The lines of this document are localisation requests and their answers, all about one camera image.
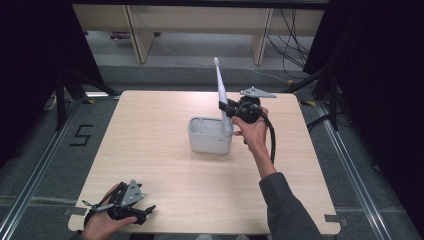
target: white plastic container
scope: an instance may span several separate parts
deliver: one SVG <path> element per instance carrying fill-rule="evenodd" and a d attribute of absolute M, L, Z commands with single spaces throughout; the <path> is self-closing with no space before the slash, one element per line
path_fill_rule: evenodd
<path fill-rule="evenodd" d="M 228 154 L 233 134 L 224 135 L 222 119 L 194 117 L 188 125 L 191 150 L 195 152 Z"/>

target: gray floor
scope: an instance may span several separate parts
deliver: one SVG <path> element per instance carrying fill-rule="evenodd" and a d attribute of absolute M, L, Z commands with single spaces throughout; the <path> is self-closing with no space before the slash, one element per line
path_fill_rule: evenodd
<path fill-rule="evenodd" d="M 225 71 L 223 76 L 230 76 L 224 78 L 225 82 L 231 82 L 231 76 L 242 75 L 246 78 L 246 84 L 254 83 L 258 88 L 264 86 L 264 90 L 267 91 L 276 89 L 276 86 L 285 89 L 288 86 L 287 81 L 293 79 L 282 71 L 283 68 L 297 77 L 305 76 L 297 72 L 301 70 L 298 66 L 284 61 L 269 44 L 265 49 L 263 64 L 255 66 L 248 36 L 164 33 L 154 41 L 146 63 L 140 65 L 136 62 L 130 40 L 114 41 L 109 39 L 109 34 L 89 32 L 87 40 L 105 77 L 105 82 L 117 90 L 210 89 L 207 85 L 208 79 L 203 78 L 213 76 L 213 73 L 209 74 L 207 68 L 214 67 L 214 57 L 220 59 L 223 73 Z M 300 38 L 300 40 L 309 49 L 313 38 Z M 296 51 L 288 51 L 300 61 Z M 166 76 L 161 75 L 164 67 L 168 69 Z M 166 85 L 174 80 L 172 77 L 176 75 L 171 74 L 173 71 L 178 71 L 180 78 L 187 76 L 187 79 L 175 79 L 179 86 Z M 204 84 L 202 82 L 196 85 L 196 77 L 200 82 L 204 81 Z M 181 82 L 192 86 L 181 86 Z M 239 88 L 243 84 L 238 82 L 229 85 L 231 89 L 237 91 L 241 90 Z M 310 95 L 312 89 L 313 84 L 300 90 L 297 93 L 299 100 L 312 100 Z M 94 104 L 82 104 L 78 108 L 11 239 L 69 238 L 72 232 L 67 229 L 69 216 L 65 215 L 66 209 L 72 207 L 79 196 L 116 104 L 117 100 L 96 100 Z M 305 123 L 319 117 L 316 107 L 301 106 L 301 110 Z M 37 166 L 38 160 L 43 156 L 44 149 L 55 133 L 55 114 L 53 109 L 42 116 L 27 141 L 21 146 L 22 154 L 10 159 L 0 170 L 0 216 L 6 216 L 14 199 L 21 193 L 32 170 Z M 421 239 L 384 176 L 371 169 L 372 156 L 366 151 L 350 120 L 346 116 L 340 116 L 338 122 L 339 134 L 392 239 Z M 70 144 L 80 141 L 75 138 L 75 132 L 81 124 L 93 124 L 93 127 L 83 129 L 84 134 L 91 135 L 90 141 L 85 147 L 71 148 Z M 336 237 L 325 236 L 325 239 L 378 239 L 323 124 L 317 125 L 312 130 L 311 139 L 337 214 L 343 220 L 342 231 Z M 197 237 L 197 235 L 158 235 L 158 239 Z M 114 239 L 128 239 L 128 235 L 118 234 Z"/>

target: gray carpet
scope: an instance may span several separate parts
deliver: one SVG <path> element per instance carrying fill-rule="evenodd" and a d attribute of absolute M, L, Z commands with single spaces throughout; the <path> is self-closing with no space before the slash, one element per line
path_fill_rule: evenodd
<path fill-rule="evenodd" d="M 130 89 L 216 91 L 215 69 L 101 66 L 100 70 L 106 84 L 118 91 Z M 269 92 L 279 92 L 288 87 L 278 79 L 248 70 L 221 69 L 221 73 L 228 91 L 240 91 L 252 85 Z M 278 76 L 284 81 L 294 79 L 283 71 L 262 71 L 262 73 Z M 289 74 L 305 76 L 299 72 Z M 84 87 L 88 91 L 96 90 L 91 86 Z M 312 90 L 313 84 L 301 89 L 297 93 L 299 100 L 311 100 Z M 44 240 L 70 237 L 72 232 L 67 227 L 69 217 L 64 215 L 65 210 L 72 207 L 79 196 L 116 104 L 117 100 L 95 100 L 93 104 L 82 104 L 79 107 L 12 239 Z M 305 124 L 319 117 L 315 107 L 302 106 L 301 110 Z M 55 120 L 55 111 L 42 116 L 28 136 L 28 141 L 21 147 L 22 155 L 10 159 L 0 170 L 1 216 L 7 213 L 13 197 L 19 194 L 41 157 L 54 132 Z M 338 120 L 339 133 L 378 209 L 382 211 L 393 238 L 421 239 L 387 181 L 380 173 L 370 168 L 372 156 L 362 145 L 355 129 L 350 126 L 349 119 L 346 116 L 339 116 Z M 71 146 L 83 143 L 83 139 L 75 138 L 75 133 L 82 124 L 92 125 L 82 128 L 80 132 L 91 137 L 85 146 Z M 322 123 L 312 130 L 311 138 L 336 211 L 339 217 L 348 223 L 342 227 L 337 239 L 376 239 Z M 128 239 L 128 237 L 126 234 L 119 234 L 114 239 Z M 158 238 L 184 239 L 184 235 L 160 235 Z"/>

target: person's arm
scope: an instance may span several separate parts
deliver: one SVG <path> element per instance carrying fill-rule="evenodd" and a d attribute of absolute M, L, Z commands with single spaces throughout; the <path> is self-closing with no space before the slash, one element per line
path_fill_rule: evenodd
<path fill-rule="evenodd" d="M 106 195 L 112 192 L 119 184 L 113 186 Z M 103 204 L 106 205 L 109 203 L 107 199 Z M 107 211 L 100 213 L 95 213 L 88 220 L 87 225 L 83 231 L 76 232 L 70 240 L 106 240 L 110 239 L 113 234 L 115 234 L 119 229 L 128 226 L 137 221 L 137 217 L 128 217 L 122 220 L 113 220 L 109 217 Z"/>
<path fill-rule="evenodd" d="M 267 125 L 263 118 L 247 124 L 238 117 L 232 122 L 241 131 L 234 132 L 243 136 L 258 167 L 261 181 L 259 183 L 265 202 L 268 206 L 268 227 L 272 239 L 322 239 L 314 221 L 302 203 L 292 194 L 284 175 L 277 172 L 266 147 Z"/>

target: human hand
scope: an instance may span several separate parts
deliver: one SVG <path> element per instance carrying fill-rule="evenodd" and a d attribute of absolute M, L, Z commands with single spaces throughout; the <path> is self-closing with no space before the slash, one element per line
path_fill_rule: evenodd
<path fill-rule="evenodd" d="M 268 114 L 268 109 L 262 107 L 262 111 Z M 266 133 L 268 125 L 262 116 L 259 116 L 258 120 L 254 123 L 246 123 L 239 117 L 232 117 L 231 121 L 240 128 L 240 131 L 235 131 L 235 136 L 243 136 L 246 141 L 249 150 L 255 154 L 259 150 L 266 149 Z"/>
<path fill-rule="evenodd" d="M 108 195 L 112 192 L 119 184 L 113 186 L 107 193 Z M 107 199 L 102 206 L 107 205 L 109 203 L 109 199 Z M 84 228 L 84 231 L 81 233 L 81 237 L 85 240 L 106 240 L 110 239 L 114 233 L 116 233 L 120 228 L 128 226 L 137 221 L 137 217 L 128 217 L 122 220 L 115 221 L 109 217 L 107 211 L 103 211 L 100 213 L 95 213 L 87 225 Z"/>

